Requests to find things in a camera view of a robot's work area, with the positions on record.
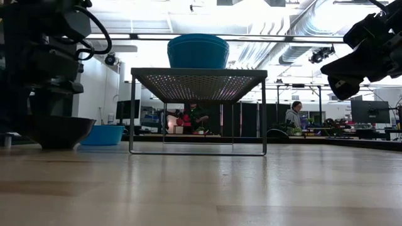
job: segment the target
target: gray jacket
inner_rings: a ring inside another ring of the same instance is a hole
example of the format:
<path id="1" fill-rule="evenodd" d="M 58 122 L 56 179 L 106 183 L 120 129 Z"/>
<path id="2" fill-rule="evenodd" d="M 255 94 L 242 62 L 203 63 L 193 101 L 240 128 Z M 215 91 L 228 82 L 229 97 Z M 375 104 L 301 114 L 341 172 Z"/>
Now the gray jacket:
<path id="1" fill-rule="evenodd" d="M 295 123 L 295 126 L 296 126 L 296 127 L 299 127 L 299 128 L 302 127 L 302 125 L 300 124 L 300 117 L 299 117 L 299 114 L 298 114 L 295 110 L 293 110 L 293 109 L 288 109 L 288 110 L 286 111 L 285 122 L 286 122 L 287 120 L 290 120 L 290 122 Z"/>

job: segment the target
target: computer monitor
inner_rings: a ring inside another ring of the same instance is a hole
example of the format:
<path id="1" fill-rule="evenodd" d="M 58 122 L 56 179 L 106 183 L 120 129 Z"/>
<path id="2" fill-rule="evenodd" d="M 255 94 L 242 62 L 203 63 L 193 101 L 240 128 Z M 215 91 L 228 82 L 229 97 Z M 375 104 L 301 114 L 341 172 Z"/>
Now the computer monitor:
<path id="1" fill-rule="evenodd" d="M 388 101 L 352 100 L 352 120 L 357 123 L 390 123 Z"/>
<path id="2" fill-rule="evenodd" d="M 136 112 L 134 114 L 134 118 L 139 118 L 139 100 L 136 100 Z M 120 123 L 122 123 L 123 119 L 129 119 L 131 114 L 131 100 L 118 101 L 117 109 L 116 109 L 116 119 L 120 119 Z"/>

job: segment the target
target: wooden floor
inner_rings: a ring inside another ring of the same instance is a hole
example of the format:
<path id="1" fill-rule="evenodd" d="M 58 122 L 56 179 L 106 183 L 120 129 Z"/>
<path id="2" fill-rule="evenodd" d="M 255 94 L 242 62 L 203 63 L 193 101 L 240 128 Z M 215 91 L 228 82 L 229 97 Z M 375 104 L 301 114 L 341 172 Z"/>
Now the wooden floor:
<path id="1" fill-rule="evenodd" d="M 163 150 L 220 148 L 228 146 Z M 0 225 L 402 225 L 402 153 L 269 145 L 265 158 L 138 156 L 126 144 L 15 146 L 0 150 Z"/>

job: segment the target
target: blue bowl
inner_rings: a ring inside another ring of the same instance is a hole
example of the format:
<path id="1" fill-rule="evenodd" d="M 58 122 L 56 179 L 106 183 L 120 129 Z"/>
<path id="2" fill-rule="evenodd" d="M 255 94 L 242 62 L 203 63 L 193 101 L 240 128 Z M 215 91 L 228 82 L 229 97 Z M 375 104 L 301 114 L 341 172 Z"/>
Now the blue bowl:
<path id="1" fill-rule="evenodd" d="M 222 44 L 223 46 L 226 46 L 229 48 L 228 42 L 223 40 L 222 38 L 219 38 L 215 35 L 206 35 L 206 34 L 187 34 L 187 35 L 180 35 L 179 37 L 176 37 L 172 40 L 169 41 L 168 47 L 171 47 L 172 45 L 175 45 L 177 43 L 181 43 L 184 41 L 202 41 L 202 40 L 207 40 L 211 41 L 217 44 Z"/>
<path id="2" fill-rule="evenodd" d="M 190 41 L 187 39 L 168 48 L 172 68 L 211 68 L 226 67 L 229 48 L 211 41 Z"/>
<path id="3" fill-rule="evenodd" d="M 123 131 L 124 126 L 93 126 L 90 134 L 81 144 L 96 146 L 118 145 Z"/>

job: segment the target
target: perforated tabletop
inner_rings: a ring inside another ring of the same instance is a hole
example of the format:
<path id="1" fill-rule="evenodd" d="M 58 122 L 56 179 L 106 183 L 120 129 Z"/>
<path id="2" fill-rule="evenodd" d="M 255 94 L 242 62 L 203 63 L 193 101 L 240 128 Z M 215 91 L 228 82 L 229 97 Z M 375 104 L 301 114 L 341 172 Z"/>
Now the perforated tabletop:
<path id="1" fill-rule="evenodd" d="M 164 103 L 233 103 L 265 82 L 267 71 L 132 68 L 131 75 Z"/>

